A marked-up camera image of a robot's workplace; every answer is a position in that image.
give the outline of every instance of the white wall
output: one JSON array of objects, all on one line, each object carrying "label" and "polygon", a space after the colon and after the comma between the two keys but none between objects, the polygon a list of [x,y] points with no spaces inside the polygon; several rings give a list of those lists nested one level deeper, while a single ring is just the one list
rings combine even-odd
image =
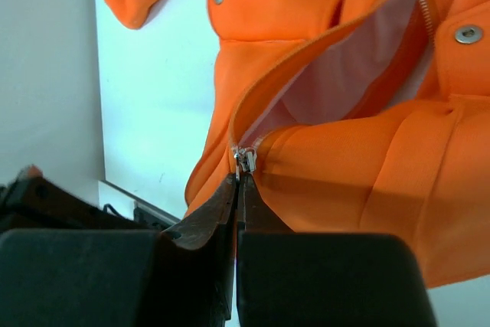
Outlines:
[{"label": "white wall", "polygon": [[103,177],[94,0],[0,0],[0,183],[35,163],[98,202]]},{"label": "white wall", "polygon": [[159,0],[135,31],[104,0],[96,17],[106,179],[182,217],[214,108],[219,41],[206,0]]}]

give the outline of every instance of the jacket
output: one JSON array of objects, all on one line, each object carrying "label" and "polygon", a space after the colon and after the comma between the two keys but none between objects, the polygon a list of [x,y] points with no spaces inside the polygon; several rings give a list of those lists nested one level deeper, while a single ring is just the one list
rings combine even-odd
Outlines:
[{"label": "jacket", "polygon": [[[106,0],[139,28],[156,0]],[[253,171],[294,231],[381,232],[427,286],[490,272],[490,0],[208,0],[215,108],[188,213]]]}]

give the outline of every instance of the zipper pull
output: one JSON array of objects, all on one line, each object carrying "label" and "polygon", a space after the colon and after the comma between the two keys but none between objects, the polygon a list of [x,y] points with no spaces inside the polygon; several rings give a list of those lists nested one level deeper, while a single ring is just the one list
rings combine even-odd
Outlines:
[{"label": "zipper pull", "polygon": [[254,172],[256,170],[257,152],[255,149],[234,149],[234,158],[237,160],[236,176],[237,181],[240,181],[240,172]]}]

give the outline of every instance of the metal zipper teeth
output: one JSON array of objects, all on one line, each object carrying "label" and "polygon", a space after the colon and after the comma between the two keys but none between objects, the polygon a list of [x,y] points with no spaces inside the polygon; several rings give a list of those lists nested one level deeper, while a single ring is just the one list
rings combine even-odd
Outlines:
[{"label": "metal zipper teeth", "polygon": [[427,34],[432,42],[434,42],[434,26],[432,22],[432,16],[430,15],[429,5],[427,4],[427,0],[417,0],[420,5],[420,9],[422,10],[423,20],[426,24]]},{"label": "metal zipper teeth", "polygon": [[273,131],[267,132],[265,134],[262,134],[258,138],[256,138],[250,147],[247,147],[247,148],[242,148],[239,146],[233,147],[234,158],[237,162],[236,163],[236,179],[237,179],[237,182],[240,182],[240,173],[243,171],[243,169],[241,169],[242,167],[241,167],[240,161],[242,161],[244,159],[245,152],[246,151],[254,152],[255,158],[253,159],[253,166],[252,166],[253,170],[247,170],[246,171],[249,173],[253,173],[255,171],[255,168],[256,168],[257,150],[258,150],[260,144],[262,143],[262,141],[272,132]]},{"label": "metal zipper teeth", "polygon": [[[376,6],[378,6],[379,4],[383,4],[385,3],[386,0],[381,0],[380,2],[377,3]],[[350,25],[353,25],[355,24],[356,22],[358,22],[360,19],[362,19],[362,17],[358,17],[344,25],[342,25],[342,27],[348,27]],[[310,41],[307,45],[305,45],[303,48],[307,48],[309,45],[311,44],[314,44],[315,42],[319,42],[319,39],[316,39],[314,41]],[[276,63],[271,69],[269,72],[272,72],[273,70],[275,70],[279,65],[281,65],[285,60],[288,60],[290,59],[294,54],[296,54],[298,51],[292,51],[290,53],[288,53],[279,63]],[[235,117],[237,115],[237,111],[241,108],[241,106],[243,105],[243,102],[247,99],[247,97],[252,93],[252,91],[257,87],[257,85],[262,81],[263,78],[260,78],[259,80],[256,80],[252,87],[250,89],[248,89],[248,91],[242,96],[242,98],[240,99],[240,102],[235,106],[235,109],[233,111],[233,113],[231,114],[231,119],[230,119],[230,125],[228,126],[228,135],[230,137],[230,147],[233,151],[233,153],[235,155],[239,155],[239,151],[240,151],[240,147],[238,146],[238,141],[237,139],[234,137],[234,134],[233,134],[233,130],[231,129],[232,128],[232,122],[234,122],[235,120]]]}]

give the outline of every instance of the seam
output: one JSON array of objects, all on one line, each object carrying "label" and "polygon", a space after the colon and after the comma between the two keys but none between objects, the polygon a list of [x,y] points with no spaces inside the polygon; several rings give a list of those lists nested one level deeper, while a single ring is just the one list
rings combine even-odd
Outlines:
[{"label": "seam", "polygon": [[382,164],[380,165],[380,169],[379,171],[377,172],[377,175],[376,175],[376,178],[375,180],[373,181],[373,185],[371,186],[371,188],[369,189],[369,192],[366,194],[366,198],[364,200],[364,203],[362,205],[362,209],[361,209],[361,215],[359,216],[359,220],[358,220],[358,226],[357,226],[357,229],[360,230],[361,229],[361,223],[362,223],[362,219],[364,217],[364,213],[366,212],[366,209],[368,208],[368,202],[369,202],[369,198],[371,197],[371,195],[373,194],[373,190],[374,190],[374,186],[376,185],[376,182],[377,180],[379,179],[379,176],[380,176],[380,173],[381,171],[383,170],[383,167],[384,167],[384,164],[386,162],[386,159],[388,157],[388,152],[390,151],[390,148],[391,146],[393,145],[393,140],[395,138],[395,136],[397,135],[398,131],[400,130],[400,127],[405,123],[405,121],[408,119],[409,116],[412,116],[413,114],[413,111],[410,112],[407,116],[405,116],[403,118],[403,120],[400,122],[400,124],[398,125],[398,128],[395,130],[395,132],[393,133],[392,137],[391,137],[391,141],[390,141],[390,144],[388,145],[387,147],[387,150],[386,150],[386,154],[384,155],[384,160],[382,162]]},{"label": "seam", "polygon": [[[279,143],[279,145],[274,148],[274,144],[272,144],[270,146],[270,149],[269,151],[267,152],[267,154],[264,156],[263,158],[263,162],[265,162],[269,156],[270,156],[270,153],[272,152],[273,149],[276,149],[277,153],[276,153],[276,157],[280,156],[281,153],[282,153],[282,150],[284,148],[284,145],[299,131],[301,131],[303,128],[305,128],[305,126],[296,126],[294,127],[294,129],[291,129],[292,131],[289,132],[286,137],[282,137],[283,138],[283,141]],[[276,163],[273,163],[271,166],[270,166],[270,171],[273,171],[273,169],[276,167]]]},{"label": "seam", "polygon": [[[460,108],[458,108],[458,113],[457,113],[456,117],[454,118],[454,123],[452,124],[451,132],[449,133],[449,136],[448,136],[448,138],[446,140],[446,144],[444,146],[443,155],[442,155],[441,159],[439,160],[439,168],[437,169],[436,175],[434,175],[433,183],[432,183],[432,186],[431,186],[431,188],[429,190],[429,193],[427,194],[427,196],[426,196],[425,200],[423,201],[422,206],[421,206],[421,208],[419,210],[419,215],[418,215],[418,218],[416,220],[415,231],[413,232],[413,248],[415,250],[415,252],[414,252],[415,254],[419,254],[419,250],[420,250],[420,232],[422,231],[422,222],[423,222],[423,220],[426,217],[427,207],[429,205],[429,202],[430,202],[431,197],[433,196],[433,193],[435,191],[436,185],[437,185],[437,183],[438,183],[438,181],[440,179],[441,171],[442,171],[443,166],[444,166],[444,163],[446,161],[447,149],[449,147],[449,144],[452,141],[452,138],[454,136],[454,132],[456,131],[456,127],[458,126],[458,123],[461,121],[463,111],[464,111],[464,106],[461,106]],[[422,264],[422,262],[420,262],[420,269],[422,271],[425,270],[426,264],[427,264],[427,259],[425,259],[423,261],[423,264]]]},{"label": "seam", "polygon": [[[263,137],[262,142],[256,148],[257,156],[259,155],[260,146],[262,145],[262,143],[264,143],[268,138],[270,138],[270,136],[272,136],[274,133],[277,133],[277,132],[278,131],[269,132]],[[261,154],[263,154],[263,156],[258,157],[257,161],[260,160],[261,162],[265,162],[267,160],[267,157],[269,156],[270,150],[273,149],[273,146],[274,146],[274,144],[270,145],[269,148],[267,149],[267,151],[261,152]]]}]

